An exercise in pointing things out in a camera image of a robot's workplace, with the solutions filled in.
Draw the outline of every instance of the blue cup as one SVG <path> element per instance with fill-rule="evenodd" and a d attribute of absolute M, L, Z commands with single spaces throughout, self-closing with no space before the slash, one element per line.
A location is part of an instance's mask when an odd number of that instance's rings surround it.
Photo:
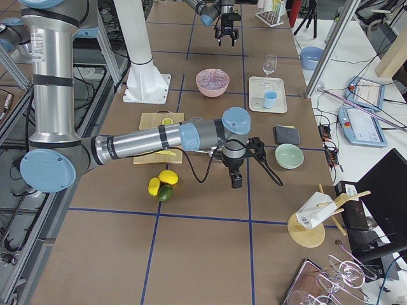
<path fill-rule="evenodd" d="M 266 91 L 265 97 L 263 98 L 263 107 L 266 109 L 272 108 L 274 106 L 276 100 L 277 100 L 277 92 Z"/>

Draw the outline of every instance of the white tray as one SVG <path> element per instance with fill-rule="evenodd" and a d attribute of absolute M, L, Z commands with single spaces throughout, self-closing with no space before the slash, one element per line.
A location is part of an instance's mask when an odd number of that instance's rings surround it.
<path fill-rule="evenodd" d="M 262 81 L 270 83 L 270 87 L 264 88 L 261 85 Z M 266 91 L 276 91 L 277 100 L 272 108 L 263 107 L 263 97 Z M 270 112 L 270 113 L 286 113 L 287 100 L 286 91 L 284 90 L 284 82 L 280 78 L 259 78 L 252 76 L 249 78 L 249 108 L 251 111 Z"/>

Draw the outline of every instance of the blue cable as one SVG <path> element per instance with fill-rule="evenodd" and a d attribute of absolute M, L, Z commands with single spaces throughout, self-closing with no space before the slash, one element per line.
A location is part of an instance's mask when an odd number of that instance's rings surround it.
<path fill-rule="evenodd" d="M 390 266 L 387 268 L 386 274 L 385 274 L 384 279 L 383 279 L 382 286 L 380 287 L 379 295 L 378 295 L 378 297 L 377 297 L 376 305 L 379 305 L 380 296 L 381 296 L 381 294 L 382 294 L 382 292 L 383 292 L 384 284 L 385 284 L 385 282 L 386 282 L 387 276 L 389 275 L 389 272 L 390 272 L 391 267 L 394 265 L 394 263 L 395 263 L 398 259 L 400 259 L 400 258 L 402 258 L 402 257 L 404 257 L 404 255 L 400 255 L 399 257 L 395 258 L 395 259 L 392 261 L 392 263 L 390 264 Z"/>

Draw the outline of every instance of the black monitor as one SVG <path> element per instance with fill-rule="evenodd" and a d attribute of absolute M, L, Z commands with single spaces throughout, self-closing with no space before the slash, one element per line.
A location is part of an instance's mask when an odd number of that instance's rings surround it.
<path fill-rule="evenodd" d="M 361 199 L 390 240 L 358 259 L 367 262 L 394 252 L 407 255 L 407 160 L 392 149 L 355 186 L 371 191 Z"/>

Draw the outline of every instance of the tripod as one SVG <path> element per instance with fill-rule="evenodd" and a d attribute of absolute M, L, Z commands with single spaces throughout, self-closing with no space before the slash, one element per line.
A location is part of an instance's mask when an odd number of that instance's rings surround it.
<path fill-rule="evenodd" d="M 310 27 L 311 20 L 314 20 L 314 38 L 317 37 L 317 12 L 316 12 L 316 7 L 318 4 L 318 0 L 310 0 L 310 7 L 308 11 L 308 15 L 304 18 L 300 26 L 295 30 L 294 35 L 297 35 L 298 31 L 301 29 L 301 27 L 304 25 L 306 21 L 307 25 L 305 26 L 306 28 Z"/>

